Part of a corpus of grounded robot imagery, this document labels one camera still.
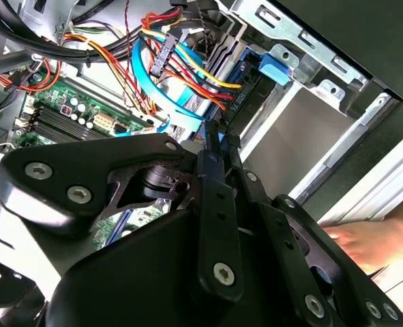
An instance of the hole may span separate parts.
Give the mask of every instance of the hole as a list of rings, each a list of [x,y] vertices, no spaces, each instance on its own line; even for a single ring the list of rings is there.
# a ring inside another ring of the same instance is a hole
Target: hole
[[[45,174],[45,169],[43,169],[42,167],[34,167],[33,168],[33,173],[38,174],[38,175],[43,175]]]
[[[312,301],[312,308],[313,308],[313,310],[315,310],[315,311],[319,311],[319,305],[318,305],[318,303],[316,303],[315,301]]]
[[[177,193],[182,193],[182,192],[186,192],[189,189],[189,184],[186,182],[182,182],[177,184],[177,186],[175,187],[175,191]]]
[[[285,240],[285,241],[284,241],[284,244],[286,245],[286,247],[287,247],[288,249],[290,249],[290,250],[293,250],[293,249],[294,249],[294,245],[293,245],[291,242],[289,242],[288,240]]]
[[[36,10],[37,12],[40,12],[41,14],[43,14],[44,10],[45,10],[45,5],[46,5],[46,0],[35,0],[33,9]]]
[[[72,193],[72,195],[73,195],[73,196],[76,196],[76,197],[78,197],[78,198],[80,198],[80,199],[84,199],[84,198],[86,197],[86,193],[83,192],[83,191],[74,191],[74,192]]]
[[[222,211],[218,211],[216,214],[218,215],[219,219],[226,220],[226,215]]]
[[[225,270],[224,268],[220,269],[220,274],[221,274],[222,278],[228,279],[228,271]]]
[[[325,273],[323,269],[318,266],[310,267],[313,278],[319,287],[319,290],[325,298],[331,298],[333,296],[333,284],[330,277]]]

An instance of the black fan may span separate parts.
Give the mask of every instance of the black fan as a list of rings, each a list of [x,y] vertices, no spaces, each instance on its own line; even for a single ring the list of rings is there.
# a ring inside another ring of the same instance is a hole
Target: black fan
[[[36,284],[0,264],[0,327],[30,327],[44,307]]]

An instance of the orange wire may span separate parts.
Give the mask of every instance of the orange wire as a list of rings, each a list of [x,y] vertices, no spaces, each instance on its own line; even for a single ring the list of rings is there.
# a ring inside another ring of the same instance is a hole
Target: orange wire
[[[205,90],[200,87],[199,85],[190,82],[189,80],[185,80],[184,78],[181,78],[180,76],[178,76],[177,74],[174,74],[172,71],[165,69],[165,72],[168,75],[171,75],[172,77],[175,77],[177,79],[179,79],[180,81],[182,81],[183,83],[185,83],[186,85],[188,85],[191,89],[195,89],[197,90],[197,92],[199,92],[201,95],[205,96],[207,99],[209,99],[210,101],[214,102],[215,104],[217,104],[221,110],[225,111],[226,107],[222,102],[219,102],[217,99],[215,99],[214,97],[210,96],[208,93],[205,92]]]

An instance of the capacitor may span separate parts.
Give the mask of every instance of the capacitor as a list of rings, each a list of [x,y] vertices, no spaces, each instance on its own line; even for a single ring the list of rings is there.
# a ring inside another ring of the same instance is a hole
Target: capacitor
[[[74,111],[74,112],[71,114],[71,119],[72,119],[73,121],[76,121],[76,120],[79,118],[80,115],[81,115],[81,112],[79,112],[78,110],[76,110],[76,111]]]
[[[80,125],[84,125],[88,120],[89,120],[89,115],[88,114],[82,114],[81,117],[78,119],[78,123]]]
[[[72,106],[77,106],[79,103],[79,100],[80,100],[80,98],[77,95],[75,95],[75,96],[71,97],[70,104]]]
[[[93,129],[93,118],[90,118],[87,122],[86,122],[86,127],[89,129]]]
[[[80,112],[85,112],[86,111],[86,103],[85,102],[81,102],[77,105],[77,110]]]

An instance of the metal bracket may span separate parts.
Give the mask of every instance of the metal bracket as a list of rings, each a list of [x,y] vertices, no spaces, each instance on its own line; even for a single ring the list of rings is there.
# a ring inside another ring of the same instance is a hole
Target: metal bracket
[[[266,0],[235,1],[230,9],[249,25],[274,40],[292,42],[346,84],[361,91],[369,82],[334,51],[310,35],[282,10]]]

